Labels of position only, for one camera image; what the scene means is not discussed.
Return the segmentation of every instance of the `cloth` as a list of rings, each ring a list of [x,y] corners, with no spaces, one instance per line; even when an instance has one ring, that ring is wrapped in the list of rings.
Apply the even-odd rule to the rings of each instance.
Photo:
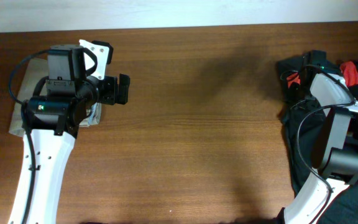
[[[301,79],[298,76],[298,72],[295,72],[293,74],[291,74],[290,76],[287,77],[287,82],[288,82],[288,87],[290,88],[292,83],[297,83],[300,84],[301,83]]]
[[[358,69],[354,62],[345,62],[341,65],[341,70],[346,80],[346,85],[354,86],[358,84]]]
[[[295,57],[280,61],[277,65],[278,73],[282,74],[289,69],[298,70],[303,63],[303,57]],[[354,61],[353,63],[356,66],[358,75],[358,61]],[[331,68],[336,69],[337,66],[331,64]],[[287,102],[287,108],[281,120],[285,130],[285,140],[289,153],[291,184],[296,195],[302,188],[310,173],[303,165],[299,155],[295,151],[296,132],[298,130],[299,123],[305,117],[305,114],[314,108],[318,108],[319,104],[314,100],[304,100],[305,96],[299,96],[298,89],[300,85],[298,82],[293,82],[290,86],[288,86],[287,78],[281,79],[281,82],[284,97]],[[349,90],[358,100],[358,83],[354,82],[353,84],[354,85],[349,87]],[[304,122],[300,133],[300,150],[309,165],[311,164],[310,155],[313,144],[324,123],[324,119],[325,114],[323,112],[312,115]],[[334,202],[331,203],[318,220],[318,223],[358,224],[358,181],[356,184],[350,186],[347,190],[343,191],[337,196],[337,198],[335,198]]]
[[[40,58],[30,60],[27,70],[19,90],[17,98],[20,100],[29,99],[32,96],[35,85],[42,78],[48,75],[48,61]],[[46,95],[46,88],[43,87],[40,95]],[[91,125],[99,124],[101,116],[101,103],[93,105],[93,114],[89,118],[84,119],[80,123],[80,127],[89,127]],[[9,126],[9,133],[22,137],[24,129],[22,128],[21,106],[15,103],[12,113],[11,125]]]

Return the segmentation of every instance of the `white bracket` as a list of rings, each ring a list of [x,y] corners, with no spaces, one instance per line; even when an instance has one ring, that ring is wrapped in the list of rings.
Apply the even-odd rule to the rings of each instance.
[[[324,213],[336,196],[349,187],[341,180],[328,178],[327,181],[333,188],[333,193],[331,194],[329,203],[324,208],[323,212],[320,213],[319,217]],[[325,183],[310,173],[294,201],[284,209],[285,224],[300,224],[312,221],[323,207],[327,195],[328,189]],[[317,223],[319,217],[317,217],[313,223]]]
[[[343,77],[335,74],[329,75],[339,80],[344,86],[346,86],[346,82]],[[310,93],[316,97],[321,106],[350,103],[352,101],[342,87],[321,73],[316,74],[314,77],[310,86]],[[356,101],[355,105],[346,106],[346,108],[350,111],[358,113],[358,101]],[[327,115],[329,109],[325,109],[324,112]]]
[[[98,58],[98,66],[96,67],[96,71],[91,76],[99,80],[104,80],[104,74],[106,73],[106,64],[110,49],[102,45],[92,44],[86,40],[80,40],[80,45],[90,49],[92,53],[94,53]],[[89,56],[87,56],[87,54],[84,54],[84,57],[85,69],[91,68],[94,65],[94,62]]]

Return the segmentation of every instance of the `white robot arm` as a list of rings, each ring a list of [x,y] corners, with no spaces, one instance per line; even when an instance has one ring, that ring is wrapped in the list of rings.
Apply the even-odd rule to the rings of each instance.
[[[343,112],[335,112],[334,108],[324,110],[327,125],[320,133],[319,148],[314,147],[312,153],[313,170],[331,186],[331,193],[327,184],[311,172],[294,201],[283,211],[286,224],[317,223],[335,197],[358,180],[358,154],[342,150],[346,138],[353,134],[349,123],[358,118],[358,101],[344,88],[347,87],[343,77],[318,72],[310,85],[310,93],[321,107],[350,105],[344,106]]]
[[[78,125],[87,117],[86,109],[95,103],[127,103],[129,77],[120,74],[118,85],[116,77],[104,75],[112,51],[108,43],[100,41],[80,40],[80,45],[52,46],[42,52],[48,52],[49,76],[37,84],[33,97],[21,102],[11,94],[22,104],[26,135],[9,224],[56,222],[64,170]],[[48,95],[39,96],[45,83]]]

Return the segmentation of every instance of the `cable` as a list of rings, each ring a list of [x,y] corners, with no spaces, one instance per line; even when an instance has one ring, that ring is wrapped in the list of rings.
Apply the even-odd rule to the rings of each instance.
[[[29,170],[31,170],[31,179],[30,179],[29,194],[27,196],[27,203],[25,205],[22,224],[26,224],[27,219],[29,217],[31,201],[32,201],[32,194],[33,194],[33,191],[34,191],[34,184],[35,184],[35,172],[37,170],[37,168],[35,166],[35,150],[34,150],[34,145],[33,145],[32,138],[31,138],[31,130],[30,130],[28,124],[27,124],[27,116],[25,114],[25,107],[26,106],[27,106],[26,103],[22,104],[21,115],[22,115],[22,120],[23,120],[23,128],[25,130],[25,135],[27,136],[27,140],[29,142],[29,148],[30,148],[31,166],[30,166]]]
[[[86,115],[86,117],[85,117],[85,119],[86,118],[89,118],[90,116],[91,116],[91,114],[93,113],[93,105],[91,106],[91,111],[89,112],[89,114],[88,115]]]
[[[49,76],[46,77],[42,77],[37,84],[35,85],[34,91],[32,93],[32,96],[39,96],[41,94],[42,88],[45,85],[45,82],[47,81],[47,79],[49,78]]]
[[[48,49],[48,50],[41,50],[41,51],[38,52],[38,53],[35,53],[35,54],[32,54],[32,55],[29,55],[29,56],[25,57],[25,58],[24,58],[20,63],[18,63],[18,64],[15,66],[15,68],[12,70],[11,75],[9,76],[8,90],[9,90],[9,94],[10,94],[11,98],[12,98],[16,103],[23,105],[23,102],[20,101],[20,100],[18,100],[18,99],[16,98],[16,96],[15,96],[15,95],[13,94],[13,92],[12,92],[11,84],[12,84],[13,77],[14,77],[15,74],[17,73],[18,69],[19,69],[23,64],[25,64],[27,61],[29,61],[29,60],[35,58],[35,57],[38,56],[38,55],[42,55],[42,54],[47,53],[47,52],[49,52],[49,49]]]
[[[292,74],[294,74],[294,73],[296,73],[296,72],[298,72],[298,71],[296,71],[296,70],[287,70],[287,71],[284,71],[283,73],[280,74],[280,79],[281,79],[281,80],[284,80],[284,79],[283,79],[283,75],[286,74],[286,73],[288,73],[288,72],[292,72],[292,73],[289,74],[289,75],[287,75],[287,76],[285,77],[285,79],[287,79],[290,75],[292,75]],[[295,77],[293,77],[291,80],[287,80],[287,81],[290,82],[290,81],[296,79],[298,76],[299,76],[299,75],[295,75]]]
[[[306,116],[302,119],[302,121],[300,122],[299,124],[299,127],[298,127],[298,131],[296,132],[296,150],[298,151],[298,154],[299,154],[299,157],[301,158],[303,164],[306,166],[306,168],[308,168],[308,170],[313,174],[315,175],[319,180],[321,180],[326,186],[327,186],[327,189],[328,189],[328,193],[327,193],[327,197],[326,197],[326,201],[325,203],[323,204],[323,206],[320,208],[319,212],[317,213],[317,215],[314,216],[314,218],[312,219],[312,221],[310,221],[310,224],[312,224],[314,221],[316,221],[316,219],[324,212],[325,208],[328,206],[328,203],[329,203],[329,200],[331,199],[331,195],[333,193],[333,188],[331,187],[331,185],[328,183],[327,180],[325,180],[324,178],[322,178],[311,166],[309,166],[307,164],[307,162],[305,161],[305,159],[303,158],[302,156],[302,153],[301,153],[301,150],[300,150],[300,131],[301,131],[301,128],[302,128],[302,124],[305,122],[305,120],[311,116],[312,114],[316,113],[316,112],[319,112],[319,111],[322,111],[322,110],[325,110],[325,109],[328,109],[328,108],[333,108],[335,106],[352,106],[356,103],[356,99],[354,98],[354,96],[352,95],[352,93],[349,91],[349,89],[343,85],[339,80],[335,79],[333,76],[331,76],[330,74],[328,74],[327,72],[325,72],[323,70],[323,68],[321,68],[320,66],[317,66],[317,65],[304,65],[298,72],[298,74],[304,70],[305,68],[307,67],[310,67],[310,68],[314,68],[314,69],[317,69],[320,73],[322,73],[323,75],[325,75],[326,77],[328,77],[329,79],[331,79],[332,81],[334,81],[335,84],[339,85],[346,93],[347,95],[350,97],[351,99],[351,102],[350,103],[341,103],[341,104],[336,104],[336,105],[326,105],[326,106],[322,106],[320,108],[317,108],[313,111],[310,111],[308,114],[306,114]],[[299,105],[300,103],[304,102],[306,100],[301,100],[300,102],[296,103],[295,105],[293,105],[290,109],[292,109],[294,106],[296,105]]]
[[[42,55],[44,53],[49,52],[49,50],[42,50],[40,52],[37,52],[35,54],[29,55],[26,58],[24,58],[20,63],[18,63],[14,69],[12,70],[10,76],[9,76],[9,83],[8,83],[8,91],[9,94],[11,96],[11,98],[18,104],[22,105],[21,107],[21,116],[22,116],[22,120],[23,120],[23,128],[25,131],[25,134],[27,136],[27,140],[29,142],[29,148],[30,148],[30,155],[31,155],[31,178],[30,178],[30,187],[29,187],[29,194],[27,196],[27,202],[25,205],[25,209],[24,209],[24,214],[23,214],[23,220],[22,220],[22,224],[26,224],[27,223],[27,219],[29,217],[29,213],[30,213],[30,207],[31,207],[31,201],[32,201],[32,195],[34,192],[34,185],[35,185],[35,172],[37,170],[36,166],[35,166],[35,151],[34,151],[34,145],[32,142],[32,138],[31,138],[31,130],[29,128],[29,126],[27,125],[27,117],[25,114],[25,107],[27,106],[23,101],[20,101],[16,98],[16,96],[13,94],[12,92],[12,80],[14,75],[17,73],[17,71],[20,69],[20,67],[25,64],[27,61],[35,58],[38,55]]]
[[[303,119],[302,121],[300,122],[299,124],[299,128],[298,128],[298,131],[296,132],[296,150],[298,151],[298,154],[302,160],[302,162],[304,163],[304,165],[306,166],[306,168],[308,168],[308,170],[313,174],[315,175],[319,180],[321,180],[322,182],[324,182],[324,184],[326,184],[327,186],[327,189],[328,189],[328,194],[327,194],[327,198],[326,198],[326,201],[324,203],[324,205],[321,207],[320,211],[317,213],[317,215],[312,219],[312,221],[310,223],[313,223],[321,214],[322,212],[324,211],[324,209],[327,207],[328,203],[329,203],[329,199],[331,198],[331,194],[333,192],[333,188],[331,187],[331,185],[327,182],[327,180],[324,180],[324,178],[322,178],[311,166],[309,166],[305,159],[303,158],[302,156],[302,153],[300,151],[300,140],[299,140],[299,137],[300,137],[300,131],[301,131],[301,127],[302,127],[302,124],[303,122],[305,122],[305,120],[311,116],[312,114],[316,113],[316,112],[319,112],[319,111],[322,111],[322,110],[325,110],[325,109],[328,109],[328,108],[333,108],[335,106],[352,106],[354,105],[354,101],[350,102],[350,103],[341,103],[341,104],[336,104],[336,105],[327,105],[327,106],[322,106],[320,108],[317,108],[313,111],[310,111]]]

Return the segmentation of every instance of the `white wall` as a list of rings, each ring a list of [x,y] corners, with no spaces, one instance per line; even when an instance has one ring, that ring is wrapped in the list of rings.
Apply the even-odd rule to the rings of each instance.
[[[358,0],[0,0],[0,32],[358,21]]]

